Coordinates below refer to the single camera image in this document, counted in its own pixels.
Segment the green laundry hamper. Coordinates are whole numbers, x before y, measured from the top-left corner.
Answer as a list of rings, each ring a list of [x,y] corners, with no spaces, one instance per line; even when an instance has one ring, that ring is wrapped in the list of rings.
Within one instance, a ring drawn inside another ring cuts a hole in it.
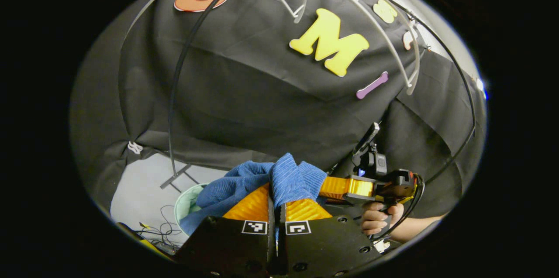
[[[182,219],[189,213],[197,212],[200,207],[197,205],[197,198],[200,192],[205,189],[208,183],[200,183],[183,191],[174,203],[174,218],[179,226]]]

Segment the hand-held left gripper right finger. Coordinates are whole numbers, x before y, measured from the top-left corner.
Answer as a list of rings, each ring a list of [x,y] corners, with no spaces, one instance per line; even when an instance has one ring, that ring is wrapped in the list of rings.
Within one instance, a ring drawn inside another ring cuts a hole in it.
[[[279,276],[349,276],[381,258],[351,217],[311,199],[283,204],[279,221]]]

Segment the black clothes rack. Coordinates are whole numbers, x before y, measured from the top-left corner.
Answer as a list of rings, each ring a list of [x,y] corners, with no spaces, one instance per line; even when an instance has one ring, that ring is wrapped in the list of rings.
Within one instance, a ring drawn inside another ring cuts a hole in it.
[[[190,44],[192,44],[194,38],[196,37],[196,34],[197,34],[199,28],[203,24],[204,20],[207,18],[208,14],[214,9],[214,7],[220,1],[221,0],[211,0],[210,3],[202,10],[202,15],[198,18],[197,22],[194,24],[193,28],[190,30],[190,33],[188,34],[188,37],[183,44],[183,48],[182,48],[182,51],[180,52],[179,58],[176,61],[176,67],[174,69],[174,74],[173,74],[173,79],[172,79],[172,81],[173,81],[172,82],[172,87],[170,88],[169,113],[168,113],[168,133],[169,133],[168,153],[169,153],[169,156],[170,156],[170,163],[172,165],[173,175],[170,176],[170,178],[168,180],[166,180],[164,183],[162,183],[160,185],[160,188],[162,190],[165,189],[168,185],[171,185],[182,173],[186,173],[187,169],[190,168],[190,165],[185,165],[182,169],[177,171],[176,166],[175,166],[175,159],[174,159],[174,153],[173,153],[173,143],[172,143],[172,131],[173,131],[174,107],[175,107],[175,102],[176,102],[176,89],[178,87],[180,73],[183,69],[183,64],[184,64],[184,61],[187,57],[187,53],[188,53],[188,50],[190,48]],[[467,134],[467,137],[465,138],[465,140],[463,141],[463,143],[461,144],[459,149],[456,151],[456,153],[451,155],[451,158],[432,177],[432,179],[434,180],[435,178],[440,176],[450,165],[455,163],[456,158],[462,153],[464,147],[467,146],[467,144],[469,143],[471,138],[475,135],[475,131],[476,131],[476,109],[475,109],[475,105],[474,105],[474,101],[473,101],[472,92],[471,92],[471,89],[469,87],[469,83],[467,82],[467,79],[465,78],[465,76],[463,74],[463,70],[461,69],[459,63],[455,59],[455,56],[449,50],[447,45],[445,45],[445,43],[442,41],[442,39],[435,33],[435,31],[432,30],[423,20],[418,18],[417,15],[415,15],[411,10],[408,10],[407,8],[403,7],[402,5],[400,5],[398,2],[396,2],[394,0],[389,0],[389,2],[395,4],[395,6],[401,8],[405,12],[405,14],[407,16],[404,17],[404,19],[409,20],[411,22],[412,26],[413,26],[413,23],[421,24],[421,26],[423,26],[425,28],[425,30],[429,31],[429,33],[431,33],[432,37],[435,38],[436,41],[439,42],[439,44],[441,44],[442,48],[445,49],[447,55],[449,55],[451,61],[453,61],[454,65],[456,66],[456,69],[457,69],[457,71],[458,71],[458,73],[459,73],[459,75],[460,75],[460,77],[461,77],[461,79],[464,83],[466,93],[469,97],[471,114],[472,114],[472,118],[473,118],[473,125],[472,125],[469,133]]]

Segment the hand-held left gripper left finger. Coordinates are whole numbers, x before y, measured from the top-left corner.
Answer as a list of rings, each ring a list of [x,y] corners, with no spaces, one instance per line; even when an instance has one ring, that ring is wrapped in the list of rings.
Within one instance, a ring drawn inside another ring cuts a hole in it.
[[[274,204],[266,183],[224,216],[205,218],[174,260],[194,278],[271,278],[274,226]]]

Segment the black backdrop cloth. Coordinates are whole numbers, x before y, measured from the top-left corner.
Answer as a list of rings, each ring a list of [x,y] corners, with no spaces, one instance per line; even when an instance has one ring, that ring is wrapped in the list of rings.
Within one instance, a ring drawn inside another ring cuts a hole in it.
[[[106,212],[124,169],[168,153],[170,88],[190,30],[211,0],[137,0],[96,37],[70,97],[72,153],[86,193]],[[472,125],[469,97],[441,44],[413,23],[421,71],[412,95],[383,36],[350,0],[307,0],[299,23],[280,0],[221,0],[199,28],[174,105],[176,162],[231,169],[290,153],[327,171],[346,161],[374,122],[390,170],[420,173],[426,194],[412,214],[445,214],[465,195],[487,144],[488,109],[470,51],[437,12],[394,0],[447,45],[472,92],[476,131],[440,176]],[[302,0],[286,0],[295,10]],[[391,39],[410,76],[406,17],[383,0],[359,0]],[[128,141],[143,146],[141,155]]]

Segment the blue shirt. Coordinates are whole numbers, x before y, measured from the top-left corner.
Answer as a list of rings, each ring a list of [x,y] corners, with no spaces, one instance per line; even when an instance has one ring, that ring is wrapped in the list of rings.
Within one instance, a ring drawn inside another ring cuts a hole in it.
[[[271,183],[274,208],[291,201],[311,199],[323,206],[327,199],[319,195],[327,174],[307,162],[297,164],[290,153],[276,162],[244,162],[210,182],[197,195],[199,208],[179,220],[181,230],[193,234],[208,216],[224,217],[236,204],[266,183]]]

